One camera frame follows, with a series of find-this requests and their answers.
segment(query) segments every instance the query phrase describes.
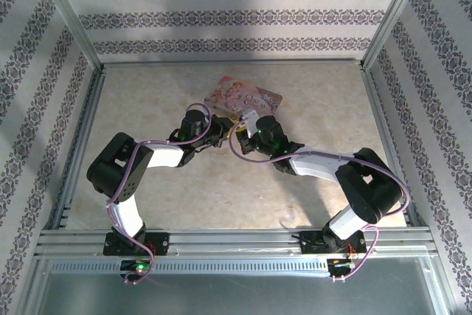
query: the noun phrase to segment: pink package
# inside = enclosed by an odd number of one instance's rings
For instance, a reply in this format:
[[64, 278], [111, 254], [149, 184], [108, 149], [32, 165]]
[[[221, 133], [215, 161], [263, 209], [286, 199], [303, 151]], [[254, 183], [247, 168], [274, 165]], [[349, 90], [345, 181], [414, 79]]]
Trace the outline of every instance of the pink package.
[[232, 77], [222, 77], [204, 102], [213, 114], [237, 119], [251, 109], [260, 117], [274, 114], [282, 96]]

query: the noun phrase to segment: patterned wallpaper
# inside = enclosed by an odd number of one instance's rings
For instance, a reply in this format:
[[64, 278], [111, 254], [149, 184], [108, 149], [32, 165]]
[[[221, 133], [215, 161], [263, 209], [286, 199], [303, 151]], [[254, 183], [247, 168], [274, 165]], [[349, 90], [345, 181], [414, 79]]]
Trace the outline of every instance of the patterned wallpaper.
[[370, 69], [458, 314], [472, 314], [472, 0], [409, 0]]
[[391, 0], [70, 0], [103, 62], [362, 58]]
[[52, 0], [0, 0], [0, 314], [14, 314], [91, 67]]

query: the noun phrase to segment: enclosure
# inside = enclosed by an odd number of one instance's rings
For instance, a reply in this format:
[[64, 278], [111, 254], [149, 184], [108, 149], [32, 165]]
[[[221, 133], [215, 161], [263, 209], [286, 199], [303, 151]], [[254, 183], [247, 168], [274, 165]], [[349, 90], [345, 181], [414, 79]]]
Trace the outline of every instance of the enclosure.
[[[471, 2], [0, 0], [0, 312], [472, 313]], [[406, 183], [345, 283], [292, 237], [348, 205], [339, 184], [228, 142], [146, 171], [139, 214], [169, 235], [148, 282], [104, 255], [91, 163], [118, 132], [168, 138], [224, 76], [281, 94], [290, 140], [372, 148]]]

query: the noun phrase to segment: robotic arm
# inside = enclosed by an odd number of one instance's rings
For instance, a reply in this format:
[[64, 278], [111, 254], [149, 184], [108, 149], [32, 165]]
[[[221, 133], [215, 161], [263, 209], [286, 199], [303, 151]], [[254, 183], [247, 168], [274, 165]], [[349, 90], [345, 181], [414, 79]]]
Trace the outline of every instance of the robotic arm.
[[[326, 223], [321, 238], [313, 240], [314, 252], [337, 252], [343, 249], [351, 235], [367, 224], [379, 222], [402, 196], [397, 182], [367, 166], [375, 165], [389, 171], [378, 155], [369, 148], [362, 148], [352, 154], [353, 160], [357, 162], [333, 159], [323, 156], [322, 152], [308, 155], [304, 152], [313, 149], [290, 142], [275, 117], [258, 117], [255, 111], [250, 111], [242, 120], [246, 129], [237, 131], [236, 136], [243, 154], [259, 151], [271, 157], [275, 168], [280, 172], [319, 177], [341, 185], [349, 205]], [[140, 243], [144, 242], [146, 227], [139, 216], [134, 193], [145, 170], [158, 166], [185, 166], [203, 149], [220, 148], [223, 141], [228, 139], [233, 125], [230, 119], [215, 115], [207, 122], [202, 112], [189, 110], [181, 122], [181, 127], [174, 130], [166, 142], [140, 146], [132, 162], [131, 154], [138, 144], [133, 138], [118, 133], [108, 143], [88, 169], [87, 179], [97, 192], [112, 198], [122, 183], [128, 165], [132, 164], [124, 188], [110, 205], [111, 213], [119, 227], [114, 228], [114, 231], [124, 243], [136, 251], [138, 247], [128, 237]], [[122, 235], [119, 230], [124, 231], [128, 237]]]

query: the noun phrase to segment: beige floor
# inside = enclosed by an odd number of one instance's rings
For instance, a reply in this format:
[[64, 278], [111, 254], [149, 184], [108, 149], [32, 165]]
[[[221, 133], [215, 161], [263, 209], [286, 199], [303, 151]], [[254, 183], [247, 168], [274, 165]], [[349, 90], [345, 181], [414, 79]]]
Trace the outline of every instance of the beige floor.
[[[224, 75], [280, 93], [276, 113], [289, 139], [312, 148], [353, 152], [362, 147], [384, 158], [358, 66], [354, 63], [149, 66], [112, 68], [106, 75], [77, 183], [68, 229], [107, 229], [105, 196], [94, 191], [86, 170], [113, 135], [165, 139], [180, 126], [185, 108], [204, 97]], [[136, 194], [148, 227], [278, 228], [324, 226], [347, 205], [329, 181], [278, 173], [221, 149], [198, 154], [181, 169], [146, 172]], [[404, 226], [402, 215], [383, 226]]]

